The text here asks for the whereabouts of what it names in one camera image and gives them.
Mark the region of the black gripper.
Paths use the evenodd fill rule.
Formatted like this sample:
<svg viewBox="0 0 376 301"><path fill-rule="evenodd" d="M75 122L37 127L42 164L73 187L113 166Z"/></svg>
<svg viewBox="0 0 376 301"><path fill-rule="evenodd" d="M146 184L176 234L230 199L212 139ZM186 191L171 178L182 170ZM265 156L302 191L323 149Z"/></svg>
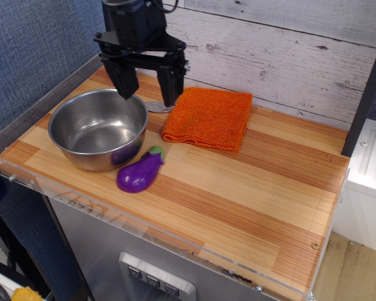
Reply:
<svg viewBox="0 0 376 301"><path fill-rule="evenodd" d="M162 1L103 1L105 31L97 33L101 61L118 94L130 98L139 88L136 68L156 70L164 105L172 107L184 89L186 44L166 32Z"/></svg>

